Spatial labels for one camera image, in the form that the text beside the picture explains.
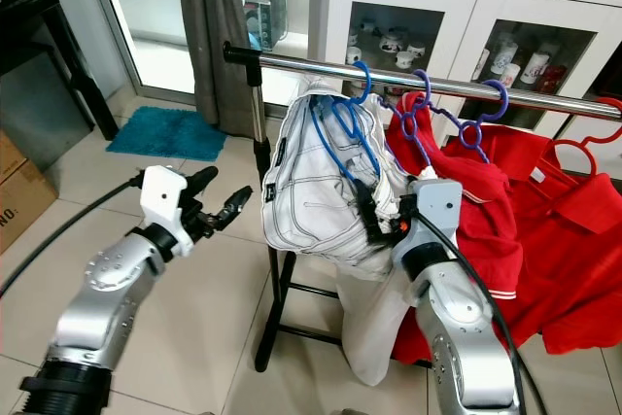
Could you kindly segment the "grey metal box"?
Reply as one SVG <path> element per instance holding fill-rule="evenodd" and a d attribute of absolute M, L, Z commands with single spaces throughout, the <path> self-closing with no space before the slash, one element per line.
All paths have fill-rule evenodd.
<path fill-rule="evenodd" d="M 243 8 L 250 46 L 274 51 L 286 36 L 286 0 L 243 0 Z"/>

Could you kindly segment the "white patterned tumbler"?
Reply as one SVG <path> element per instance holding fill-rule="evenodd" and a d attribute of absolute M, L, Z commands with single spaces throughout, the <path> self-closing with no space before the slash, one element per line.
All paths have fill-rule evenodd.
<path fill-rule="evenodd" d="M 514 59 L 519 46 L 514 39 L 501 39 L 492 50 L 492 58 L 489 64 L 489 77 L 500 79 L 507 65 Z"/>
<path fill-rule="evenodd" d="M 524 86 L 533 86 L 537 79 L 545 73 L 550 58 L 551 55 L 546 52 L 536 52 L 530 55 L 528 63 L 519 76 L 519 82 L 523 83 Z"/>

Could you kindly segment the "white stitched jacket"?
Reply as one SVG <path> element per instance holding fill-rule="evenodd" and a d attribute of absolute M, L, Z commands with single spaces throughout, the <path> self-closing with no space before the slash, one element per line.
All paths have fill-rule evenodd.
<path fill-rule="evenodd" d="M 320 94 L 343 95 L 321 79 L 305 79 L 290 100 L 280 127 L 277 154 L 263 175 L 262 224 L 267 245 L 294 254 L 323 257 L 338 267 L 345 265 L 357 277 L 379 279 L 395 263 L 392 246 L 368 242 L 354 190 L 329 161 L 312 127 L 308 104 Z M 379 219 L 397 211 L 401 194 L 408 193 L 407 175 L 387 148 L 385 99 L 376 94 L 368 101 L 376 117 L 376 134 L 383 138 L 379 183 Z"/>

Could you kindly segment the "red plastic hanger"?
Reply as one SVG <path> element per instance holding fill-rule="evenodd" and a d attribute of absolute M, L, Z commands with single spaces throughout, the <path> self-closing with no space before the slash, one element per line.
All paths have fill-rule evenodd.
<path fill-rule="evenodd" d="M 556 161 L 566 172 L 622 178 L 622 122 L 572 118 L 564 139 L 554 141 Z"/>

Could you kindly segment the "grey flat panel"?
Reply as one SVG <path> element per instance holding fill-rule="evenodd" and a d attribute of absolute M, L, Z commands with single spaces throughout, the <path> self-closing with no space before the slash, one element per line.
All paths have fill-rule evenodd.
<path fill-rule="evenodd" d="M 93 130 L 88 112 L 68 86 L 48 47 L 1 52 L 1 130 L 31 160 L 46 167 Z"/>

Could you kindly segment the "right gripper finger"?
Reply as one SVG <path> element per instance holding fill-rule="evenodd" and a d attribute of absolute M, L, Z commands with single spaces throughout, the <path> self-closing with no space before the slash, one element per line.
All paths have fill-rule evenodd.
<path fill-rule="evenodd" d="M 360 212 L 368 242 L 388 242 L 391 240 L 391 234 L 385 231 L 386 224 L 379 219 L 376 194 L 378 189 L 381 189 L 379 184 L 370 186 L 362 180 L 354 180 L 357 210 Z"/>

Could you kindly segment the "red mug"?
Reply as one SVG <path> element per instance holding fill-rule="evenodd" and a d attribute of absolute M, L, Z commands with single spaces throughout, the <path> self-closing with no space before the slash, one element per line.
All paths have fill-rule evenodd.
<path fill-rule="evenodd" d="M 537 92 L 545 92 L 545 94 L 555 94 L 563 84 L 566 73 L 568 73 L 568 68 L 563 67 L 563 65 L 547 67 L 543 70 L 542 76 L 538 78 L 535 90 Z"/>

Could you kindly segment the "plain cardboard box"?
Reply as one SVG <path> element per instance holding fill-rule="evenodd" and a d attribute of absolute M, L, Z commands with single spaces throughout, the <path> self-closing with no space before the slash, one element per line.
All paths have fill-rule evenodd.
<path fill-rule="evenodd" d="M 0 183 L 4 185 L 13 175 L 17 174 L 22 165 L 27 161 L 27 157 L 19 151 L 14 141 L 5 132 L 0 136 L 0 160 L 1 174 Z"/>

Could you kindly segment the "grey curtain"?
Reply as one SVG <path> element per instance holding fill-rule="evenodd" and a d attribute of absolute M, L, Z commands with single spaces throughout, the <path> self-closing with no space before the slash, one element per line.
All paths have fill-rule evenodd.
<path fill-rule="evenodd" d="M 194 77 L 194 105 L 221 132 L 257 139 L 253 87 L 245 68 L 224 59 L 226 42 L 248 46 L 243 0 L 181 0 Z"/>

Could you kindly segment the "white patterned teapot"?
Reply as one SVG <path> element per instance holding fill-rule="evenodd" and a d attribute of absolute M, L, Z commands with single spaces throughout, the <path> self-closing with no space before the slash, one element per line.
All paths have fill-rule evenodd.
<path fill-rule="evenodd" d="M 400 30 L 390 30 L 379 38 L 379 50 L 383 53 L 398 53 L 403 50 L 405 34 Z"/>

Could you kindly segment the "black chrome clothes rack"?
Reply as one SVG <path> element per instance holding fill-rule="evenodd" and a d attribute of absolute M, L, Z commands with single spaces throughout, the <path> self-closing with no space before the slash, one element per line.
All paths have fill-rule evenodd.
<path fill-rule="evenodd" d="M 289 70 L 289 72 L 305 74 L 305 76 L 320 76 L 333 79 L 342 79 L 348 82 L 364 82 L 364 73 L 356 67 L 347 67 L 345 64 L 328 63 L 328 61 L 316 61 L 311 59 L 297 58 L 297 56 L 285 56 L 275 53 L 250 50 L 245 47 L 224 45 L 224 59 L 231 64 L 241 65 L 246 70 L 246 83 L 253 87 L 255 129 L 260 131 L 258 139 L 255 139 L 253 149 L 255 166 L 258 175 L 263 176 L 271 166 L 271 144 L 265 130 L 265 121 L 268 112 L 265 100 L 261 96 L 263 83 L 261 70 L 277 69 Z M 424 86 L 421 78 L 413 74 L 387 72 L 387 70 L 374 70 L 370 73 L 374 85 L 398 86 L 403 89 L 419 89 Z M 499 93 L 491 86 L 476 85 L 470 82 L 453 81 L 453 79 L 430 79 L 431 94 L 445 94 L 458 96 L 458 98 L 471 98 L 483 100 L 501 100 Z M 613 107 L 604 101 L 588 101 L 576 98 L 563 98 L 563 96 L 541 94 L 541 92 L 512 90 L 509 91 L 510 107 L 524 107 L 538 110 L 551 110 L 551 112 L 569 114 L 575 117 L 588 117 L 599 121 L 622 122 L 622 108 Z M 292 281 L 296 255 L 284 254 L 270 248 L 268 250 L 268 272 L 270 272 L 270 286 L 272 291 L 272 303 L 268 310 L 266 321 L 261 328 L 260 339 L 255 348 L 254 366 L 258 372 L 267 370 L 268 362 L 272 353 L 276 336 L 280 333 L 288 333 L 298 338 L 310 338 L 325 343 L 338 345 L 339 339 L 315 331 L 286 326 L 283 323 L 283 312 L 288 298 L 289 290 L 307 292 L 328 298 L 336 298 L 337 294 L 306 285 L 299 285 Z"/>

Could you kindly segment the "red polo shirt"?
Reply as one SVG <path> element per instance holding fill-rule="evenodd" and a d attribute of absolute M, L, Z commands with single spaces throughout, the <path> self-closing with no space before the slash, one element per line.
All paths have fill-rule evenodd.
<path fill-rule="evenodd" d="M 517 298 L 498 304 L 512 340 L 540 335 L 554 356 L 622 344 L 622 193 L 606 174 L 564 172 L 543 136 L 495 140 L 524 248 Z"/>
<path fill-rule="evenodd" d="M 419 176 L 430 167 L 438 178 L 461 183 L 464 189 L 461 224 L 455 238 L 472 268 L 483 278 L 501 308 L 514 304 L 524 263 L 514 212 L 514 191 L 506 162 L 498 154 L 497 139 L 506 126 L 485 126 L 478 150 L 450 141 L 440 148 L 432 134 L 432 113 L 416 113 L 421 149 L 404 138 L 404 122 L 395 114 L 386 129 L 388 148 L 403 172 Z"/>

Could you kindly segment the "cream trousers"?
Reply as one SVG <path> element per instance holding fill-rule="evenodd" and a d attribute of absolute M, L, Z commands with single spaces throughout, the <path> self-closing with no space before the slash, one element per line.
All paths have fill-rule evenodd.
<path fill-rule="evenodd" d="M 410 309 L 409 276 L 396 265 L 385 277 L 364 279 L 341 265 L 336 287 L 345 310 L 343 353 L 361 383 L 376 387 L 386 378 L 400 323 Z"/>

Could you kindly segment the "blue plastic hanger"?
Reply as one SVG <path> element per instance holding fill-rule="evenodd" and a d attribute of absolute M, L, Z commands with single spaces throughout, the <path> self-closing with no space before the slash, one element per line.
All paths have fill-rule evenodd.
<path fill-rule="evenodd" d="M 444 110 L 438 107 L 431 107 L 432 113 L 439 114 L 458 129 L 457 141 L 462 145 L 464 149 L 476 152 L 480 161 L 489 163 L 488 155 L 480 148 L 481 141 L 483 141 L 483 122 L 485 121 L 497 121 L 503 116 L 503 113 L 509 109 L 509 91 L 506 87 L 499 82 L 498 79 L 488 79 L 483 82 L 485 86 L 491 86 L 499 93 L 501 97 L 501 108 L 492 114 L 480 114 L 478 119 L 458 119 L 452 112 Z"/>
<path fill-rule="evenodd" d="M 312 127 L 329 161 L 355 192 L 371 193 L 385 179 L 382 166 L 383 138 L 376 134 L 376 117 L 368 101 L 374 98 L 373 79 L 364 61 L 356 60 L 364 73 L 362 91 L 346 95 L 320 94 L 308 104 Z"/>
<path fill-rule="evenodd" d="M 431 166 L 430 153 L 435 149 L 430 116 L 431 83 L 423 70 L 414 70 L 424 86 L 421 90 L 405 91 L 393 100 L 393 115 L 386 129 L 388 150 L 398 167 L 410 178 L 418 178 Z"/>

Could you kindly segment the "teal floor mat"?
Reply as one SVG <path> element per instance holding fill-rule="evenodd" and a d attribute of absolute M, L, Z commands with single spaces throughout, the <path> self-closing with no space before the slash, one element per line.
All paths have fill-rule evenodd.
<path fill-rule="evenodd" d="M 226 138 L 195 110 L 142 107 L 121 126 L 107 152 L 215 161 Z"/>

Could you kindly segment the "black desk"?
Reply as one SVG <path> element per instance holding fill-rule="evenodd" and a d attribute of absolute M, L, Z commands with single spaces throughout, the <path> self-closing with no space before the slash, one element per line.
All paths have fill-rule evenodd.
<path fill-rule="evenodd" d="M 105 95 L 99 90 L 79 42 L 68 23 L 59 0 L 1 0 L 1 34 L 18 39 L 25 32 L 34 32 L 36 23 L 49 29 L 54 47 L 68 70 L 70 87 L 78 91 L 89 109 L 103 138 L 112 141 L 119 126 L 108 108 Z"/>

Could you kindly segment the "printed cardboard box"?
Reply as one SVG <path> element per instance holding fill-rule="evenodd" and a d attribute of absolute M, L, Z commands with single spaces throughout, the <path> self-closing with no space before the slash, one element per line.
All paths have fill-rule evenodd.
<path fill-rule="evenodd" d="M 1 254 L 32 225 L 57 199 L 49 181 L 22 178 L 14 174 L 0 188 Z"/>

